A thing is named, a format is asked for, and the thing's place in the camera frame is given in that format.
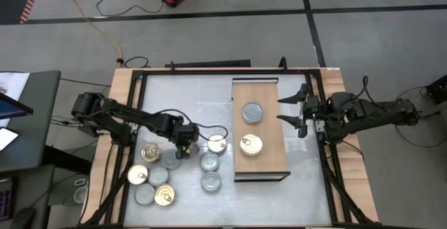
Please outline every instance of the gold can lid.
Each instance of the gold can lid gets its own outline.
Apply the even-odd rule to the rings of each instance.
[[[240,140],[240,149],[247,156],[254,156],[263,148],[263,141],[254,134],[246,134]]]
[[[226,148],[226,139],[221,134],[214,134],[208,138],[208,149],[210,152],[219,153]]]
[[[127,179],[131,184],[142,184],[147,176],[148,170],[144,165],[133,165],[127,172]]]
[[[160,159],[160,147],[154,143],[148,143],[141,149],[141,156],[148,162],[153,163]]]
[[[175,191],[169,184],[162,184],[155,190],[155,203],[159,205],[170,205],[174,202]]]

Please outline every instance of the monitor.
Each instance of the monitor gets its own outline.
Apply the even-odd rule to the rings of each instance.
[[[32,108],[0,93],[0,120],[32,114]]]

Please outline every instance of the white paper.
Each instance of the white paper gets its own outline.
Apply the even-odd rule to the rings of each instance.
[[[18,101],[27,84],[29,73],[0,73],[0,93]],[[9,119],[0,120],[0,127],[7,127]]]

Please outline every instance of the gray floor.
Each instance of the gray floor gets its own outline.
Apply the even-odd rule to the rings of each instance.
[[[99,16],[97,1],[79,0],[90,17]],[[310,1],[313,8],[345,8],[444,4],[447,0]],[[159,6],[159,0],[110,0],[101,8],[116,13],[135,3],[148,9]],[[161,12],[299,8],[303,8],[302,0],[186,0]],[[30,18],[80,17],[76,10],[70,0],[36,0]],[[142,13],[135,10],[132,14]],[[315,15],[326,64],[341,68],[346,88],[352,92],[360,90],[362,76],[368,75],[369,89],[377,100],[392,99],[447,73],[446,20],[447,10]],[[229,59],[276,66],[282,56],[290,66],[318,66],[304,15],[102,22],[97,26],[121,45],[125,58],[143,55],[154,67],[170,61]],[[117,58],[114,47],[86,23],[0,26],[0,54],[3,70],[59,69],[63,77],[103,84],[111,83]],[[102,89],[61,82],[54,114],[69,116],[77,94]],[[421,109],[428,105],[417,91],[406,96]],[[409,139],[425,145],[442,139],[445,130],[446,125],[437,118],[402,128]],[[359,138],[381,222],[445,228],[447,145],[413,147],[392,126],[362,132]],[[48,144],[61,149],[91,141],[76,129],[58,126],[52,126],[48,137]],[[79,213],[79,206],[52,209],[49,228],[73,226]]]

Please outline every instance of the table leg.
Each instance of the table leg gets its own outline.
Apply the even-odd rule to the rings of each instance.
[[[64,168],[73,172],[79,172],[84,175],[90,175],[91,162],[83,158],[68,154],[60,149],[45,146],[43,152],[43,165],[54,165],[58,168]]]

